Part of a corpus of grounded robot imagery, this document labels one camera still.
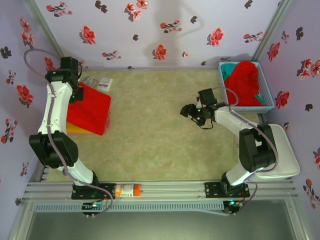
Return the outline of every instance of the floor mat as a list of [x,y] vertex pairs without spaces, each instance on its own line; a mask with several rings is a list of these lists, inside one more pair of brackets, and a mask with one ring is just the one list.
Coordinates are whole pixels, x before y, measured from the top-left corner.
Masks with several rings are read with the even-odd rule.
[[[198,91],[219,86],[216,70],[84,72],[112,78],[106,135],[70,135],[100,181],[218,180],[237,163],[235,136],[202,130],[180,115]],[[214,95],[221,101],[220,91]],[[256,114],[244,114],[257,122]],[[49,182],[70,181],[52,169]]]

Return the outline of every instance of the folded cloth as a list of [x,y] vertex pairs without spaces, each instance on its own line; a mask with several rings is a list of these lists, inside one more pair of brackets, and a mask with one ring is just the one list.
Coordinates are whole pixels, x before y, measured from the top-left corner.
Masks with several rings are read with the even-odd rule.
[[106,130],[111,97],[82,82],[79,86],[83,87],[83,101],[69,103],[66,120],[77,127],[102,136]]
[[[252,62],[239,62],[232,74],[224,81],[224,85],[238,96],[237,106],[263,106],[256,98],[256,95],[259,94],[258,69]],[[230,105],[236,103],[236,97],[232,92],[227,91],[227,98]]]
[[234,71],[237,64],[234,63],[225,63],[221,65],[221,72],[223,80],[226,80]]

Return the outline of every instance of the blue basket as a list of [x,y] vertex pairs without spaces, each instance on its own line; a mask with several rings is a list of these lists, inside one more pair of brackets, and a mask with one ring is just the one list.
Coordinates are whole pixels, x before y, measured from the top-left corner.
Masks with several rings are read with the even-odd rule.
[[[240,62],[239,61],[221,61],[221,62],[219,62],[218,77],[219,77],[220,86],[222,86],[222,87],[225,86],[224,78],[222,76],[221,66],[223,64],[238,64],[238,63],[240,63]],[[258,69],[259,94],[263,98],[264,106],[233,106],[232,109],[234,109],[234,111],[237,113],[265,114],[270,109],[273,109],[275,107],[275,103],[272,99],[265,75],[262,72],[262,68],[260,66],[260,63],[258,63],[256,61],[252,61],[252,63]],[[222,94],[222,100],[225,103],[229,104],[228,97],[227,97],[227,91],[225,89],[222,89],[221,94]]]

